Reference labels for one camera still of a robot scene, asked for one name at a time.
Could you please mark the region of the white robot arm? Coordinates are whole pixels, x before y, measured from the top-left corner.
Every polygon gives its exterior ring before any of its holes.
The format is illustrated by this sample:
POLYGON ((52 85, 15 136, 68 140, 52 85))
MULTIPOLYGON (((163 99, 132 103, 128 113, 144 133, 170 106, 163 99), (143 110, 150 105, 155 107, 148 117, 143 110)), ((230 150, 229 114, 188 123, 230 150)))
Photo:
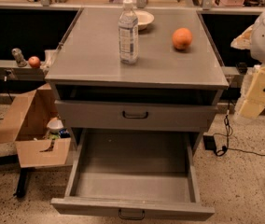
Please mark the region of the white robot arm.
POLYGON ((261 62, 244 75, 241 97, 235 106, 234 118, 245 123, 265 109, 265 10, 230 45, 235 49, 249 49, 251 57, 261 62))

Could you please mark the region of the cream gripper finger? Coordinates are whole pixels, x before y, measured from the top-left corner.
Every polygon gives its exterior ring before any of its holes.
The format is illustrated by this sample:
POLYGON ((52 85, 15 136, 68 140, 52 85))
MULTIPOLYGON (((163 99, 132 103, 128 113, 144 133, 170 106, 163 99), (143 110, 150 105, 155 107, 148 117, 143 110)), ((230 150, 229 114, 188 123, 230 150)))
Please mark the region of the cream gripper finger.
POLYGON ((237 119, 255 119, 265 109, 265 64, 244 76, 237 101, 237 119))
POLYGON ((247 27, 240 35, 232 40, 230 46, 234 49, 250 49, 253 26, 247 27))

